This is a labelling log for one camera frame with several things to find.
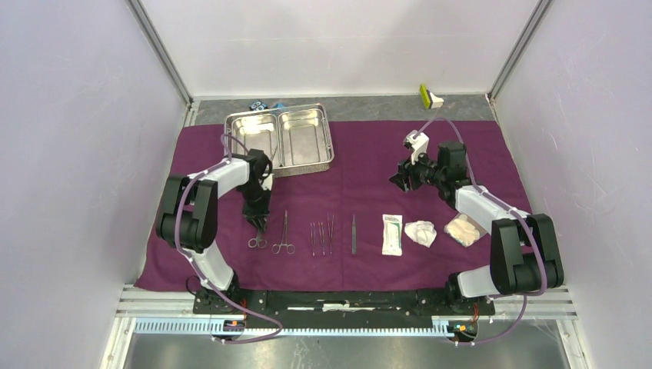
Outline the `steel forceps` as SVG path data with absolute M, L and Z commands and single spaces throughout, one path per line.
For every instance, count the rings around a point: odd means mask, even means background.
M 318 232 L 319 232 L 319 239 L 320 239 L 320 245 L 321 245 L 321 253 L 323 256 L 326 255 L 325 253 L 325 248 L 326 248 L 326 231 L 324 229 L 324 223 L 323 222 L 318 222 Z
M 295 246 L 288 240 L 288 211 L 284 212 L 281 240 L 272 245 L 271 251 L 273 254 L 280 254 L 282 251 L 286 251 L 287 254 L 295 253 Z

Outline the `metal instrument tray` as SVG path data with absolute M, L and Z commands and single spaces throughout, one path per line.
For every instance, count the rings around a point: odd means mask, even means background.
M 277 178 L 327 171 L 334 160 L 331 131 L 324 106 L 318 103 L 247 111 L 225 119 L 229 148 L 262 150 Z

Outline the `steel surgical scissors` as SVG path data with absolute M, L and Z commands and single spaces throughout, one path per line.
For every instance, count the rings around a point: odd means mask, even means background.
M 248 240 L 249 248 L 264 249 L 267 247 L 267 240 L 264 238 L 264 232 L 258 231 L 257 234 Z

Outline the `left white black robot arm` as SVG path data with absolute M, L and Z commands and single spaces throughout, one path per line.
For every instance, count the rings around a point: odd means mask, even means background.
M 172 175 L 165 183 L 155 233 L 190 264 L 201 287 L 212 291 L 212 303 L 232 313 L 244 298 L 234 269 L 217 244 L 218 202 L 230 191 L 244 200 L 245 220 L 263 234 L 270 214 L 273 184 L 271 159 L 259 149 L 229 154 L 192 175 Z

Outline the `white sterile packet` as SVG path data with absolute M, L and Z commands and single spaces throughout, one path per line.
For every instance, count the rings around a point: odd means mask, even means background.
M 382 254 L 387 256 L 400 257 L 403 254 L 401 246 L 402 216 L 396 214 L 384 214 L 383 218 L 383 244 Z

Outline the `steel scalpel handle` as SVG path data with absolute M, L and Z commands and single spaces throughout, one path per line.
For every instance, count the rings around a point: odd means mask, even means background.
M 351 254 L 357 254 L 357 223 L 355 214 L 352 215 L 351 222 Z
M 329 254 L 333 253 L 333 236 L 334 236 L 334 214 L 327 214 L 328 227 L 328 250 Z

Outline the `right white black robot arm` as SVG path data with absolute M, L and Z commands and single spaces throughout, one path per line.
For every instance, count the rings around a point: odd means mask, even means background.
M 440 144 L 435 159 L 428 157 L 425 143 L 405 140 L 404 146 L 411 154 L 399 163 L 391 183 L 404 192 L 436 187 L 441 200 L 491 238 L 487 265 L 450 275 L 444 292 L 449 311 L 463 314 L 479 297 L 536 296 L 563 284 L 561 254 L 548 215 L 528 214 L 480 186 L 468 164 L 467 147 L 459 141 Z

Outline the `white gauze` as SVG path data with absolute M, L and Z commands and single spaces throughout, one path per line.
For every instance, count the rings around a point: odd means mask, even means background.
M 429 248 L 437 237 L 434 224 L 430 221 L 414 221 L 404 226 L 405 234 L 415 243 Z

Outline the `beige gauze roll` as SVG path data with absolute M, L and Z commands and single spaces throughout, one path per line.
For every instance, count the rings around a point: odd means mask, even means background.
M 458 213 L 444 226 L 444 232 L 465 248 L 488 234 L 476 221 L 462 213 Z

